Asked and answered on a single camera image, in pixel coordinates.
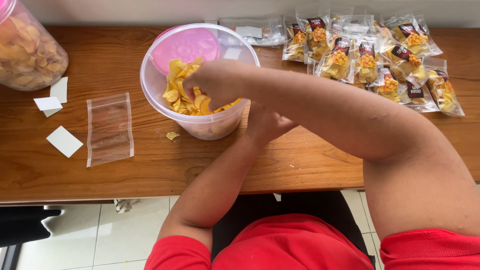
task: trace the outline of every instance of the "chip crumb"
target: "chip crumb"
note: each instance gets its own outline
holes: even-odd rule
[[[178,137],[178,136],[180,136],[180,134],[175,133],[175,132],[173,132],[173,131],[167,133],[167,138],[169,138],[170,141],[173,140],[175,137]]]

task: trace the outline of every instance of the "floor tile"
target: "floor tile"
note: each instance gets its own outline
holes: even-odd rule
[[[375,244],[375,250],[377,251],[378,258],[380,258],[380,239],[378,238],[377,233],[372,233],[372,238],[373,243]],[[379,260],[379,262],[381,269],[384,270],[384,263],[382,263],[382,260]]]
[[[375,244],[373,243],[373,238],[371,233],[363,233],[361,236],[363,236],[363,241],[365,242],[365,245],[367,246],[367,252],[368,255],[373,255],[375,256],[375,269],[380,270],[380,258],[377,255],[377,250],[375,249]]]
[[[370,232],[376,232],[375,226],[373,225],[372,217],[370,216],[370,210],[368,209],[368,204],[367,204],[367,197],[365,195],[365,192],[359,192],[360,193],[360,198],[361,198],[361,203],[363,204],[363,209],[365,210],[365,215],[367,216],[367,221],[368,221],[368,226],[370,228]]]
[[[170,197],[170,209],[168,210],[169,212],[170,212],[170,210],[172,210],[173,205],[177,202],[179,197],[180,196],[171,196]]]
[[[276,199],[277,202],[282,200],[282,195],[281,194],[273,193],[273,196],[275,196],[275,199]]]
[[[93,266],[100,205],[51,206],[58,217],[44,220],[52,236],[24,243],[17,270],[62,270]]]
[[[123,214],[117,214],[113,204],[102,205],[94,266],[147,259],[168,215],[168,201],[141,199]]]
[[[147,260],[128,261],[127,263],[114,263],[93,266],[93,270],[143,270]]]
[[[356,190],[342,190],[343,197],[347,201],[348,207],[352,212],[353,218],[360,228],[361,233],[369,233],[370,228],[368,226],[367,216],[361,203],[360,193]]]

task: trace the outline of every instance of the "plastic container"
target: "plastic container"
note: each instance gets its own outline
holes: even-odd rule
[[[0,0],[0,84],[34,91],[58,81],[68,55],[19,0]]]
[[[209,31],[216,42],[195,42],[188,40],[190,35],[187,31]],[[243,110],[248,100],[242,99],[233,107],[211,115],[190,116],[171,111],[167,101],[162,97],[167,87],[167,78],[161,67],[170,60],[180,58],[183,62],[203,56],[204,59],[211,55],[213,50],[218,49],[221,58],[238,59],[239,61],[260,66],[255,51],[248,42],[239,34],[219,25],[191,24],[169,29],[164,32],[148,49],[140,68],[140,84],[150,104],[163,115],[175,120],[192,136],[202,140],[217,140],[230,134],[240,122]],[[162,48],[167,50],[161,58],[155,59],[152,55],[154,50]]]

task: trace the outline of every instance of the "wooden tabletop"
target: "wooden tabletop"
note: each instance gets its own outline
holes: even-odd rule
[[[202,141],[148,103],[140,87],[140,64],[155,37],[167,28],[48,27],[70,57],[65,74],[68,102],[46,118],[33,98],[48,97],[49,87],[19,92],[0,86],[0,202],[179,195],[244,133],[248,107],[231,135]],[[448,60],[450,79],[466,116],[425,116],[447,136],[480,182],[480,29],[431,32],[444,51],[441,58]],[[262,67],[306,72],[302,63],[281,61],[281,49],[261,48],[257,54]],[[130,93],[135,155],[87,168],[86,100],[125,92]],[[70,158],[46,140],[61,125],[84,143]],[[170,141],[166,138],[170,131],[180,137]],[[261,152],[241,192],[361,187],[360,159],[297,127]]]

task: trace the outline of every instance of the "white wall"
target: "white wall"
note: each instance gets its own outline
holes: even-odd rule
[[[46,25],[180,25],[294,10],[313,0],[21,0]],[[422,10],[430,27],[480,27],[480,0],[335,0],[375,12]]]

